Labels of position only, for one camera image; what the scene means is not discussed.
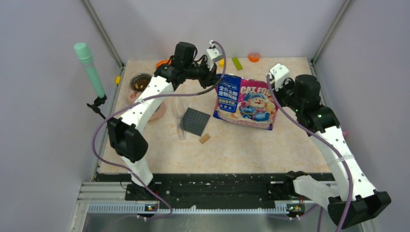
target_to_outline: yellow clip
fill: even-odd
[[[121,81],[121,76],[117,76],[116,78],[116,84],[119,85],[119,82]]]

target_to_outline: cartoon character illustration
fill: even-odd
[[[239,112],[243,118],[250,118],[257,122],[268,121],[270,112],[267,111],[266,108],[269,103],[271,102],[266,99],[264,94],[250,92],[241,102]]]

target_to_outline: metal pole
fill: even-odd
[[[97,13],[95,12],[94,8],[92,7],[91,3],[89,0],[80,0],[80,2],[83,4],[84,8],[87,10],[88,15],[91,17],[91,20],[93,24],[95,25],[98,33],[102,37],[102,40],[104,41],[105,45],[108,48],[108,51],[110,52],[111,56],[114,58],[115,62],[119,66],[119,68],[122,70],[124,67],[124,63],[121,61],[121,58],[119,57],[119,54],[114,47],[113,43],[110,40],[110,37],[108,36],[107,32],[105,31],[103,24],[101,23],[100,19],[98,18]]]
[[[345,0],[345,2],[343,3],[339,13],[337,14],[335,20],[333,21],[332,25],[330,26],[330,29],[326,33],[326,36],[324,37],[321,45],[319,46],[319,49],[316,51],[315,56],[312,59],[312,65],[313,66],[315,66],[317,64],[317,62],[320,60],[320,58],[322,56],[322,53],[323,53],[324,49],[326,48],[326,45],[329,43],[330,38],[335,33],[338,25],[340,24],[343,16],[347,12],[347,9],[348,9],[348,7],[350,6],[350,4],[352,2],[354,2],[354,0]]]

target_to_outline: cat food bag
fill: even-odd
[[[225,74],[216,91],[215,118],[272,130],[278,107],[266,82]]]

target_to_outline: wooden block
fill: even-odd
[[[208,141],[211,138],[211,136],[209,136],[209,134],[206,134],[204,136],[202,136],[202,138],[199,139],[199,141],[204,144],[206,141]]]

